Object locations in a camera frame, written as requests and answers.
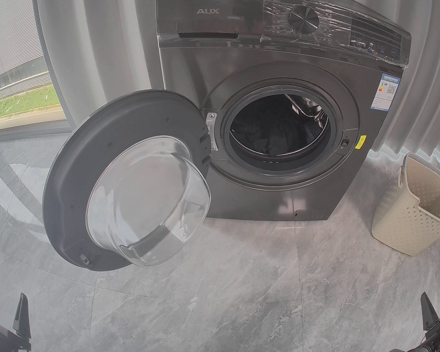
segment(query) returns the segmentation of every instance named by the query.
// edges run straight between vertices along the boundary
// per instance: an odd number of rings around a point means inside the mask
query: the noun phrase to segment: rotary knob
[[[310,7],[298,5],[290,13],[290,26],[296,32],[311,34],[318,28],[319,18]]]

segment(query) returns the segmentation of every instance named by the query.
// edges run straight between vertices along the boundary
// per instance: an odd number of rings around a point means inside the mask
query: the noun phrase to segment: aux logo
[[[197,14],[204,14],[204,15],[219,15],[218,9],[199,9],[197,11]]]

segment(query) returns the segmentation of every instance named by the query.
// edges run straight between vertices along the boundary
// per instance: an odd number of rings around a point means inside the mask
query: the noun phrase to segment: yellow warning sticker
[[[356,149],[359,149],[363,146],[364,142],[366,140],[366,136],[360,136],[360,139],[357,142],[357,146],[355,146]]]

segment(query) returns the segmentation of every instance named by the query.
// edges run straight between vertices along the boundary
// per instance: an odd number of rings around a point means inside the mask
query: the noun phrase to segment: basket handle
[[[399,167],[399,172],[397,174],[397,187],[400,188],[403,185],[403,167]]]

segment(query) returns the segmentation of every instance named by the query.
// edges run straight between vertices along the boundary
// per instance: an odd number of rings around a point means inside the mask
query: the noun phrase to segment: qr code
[[[394,94],[396,92],[397,85],[389,85],[388,90],[386,91],[388,94]]]

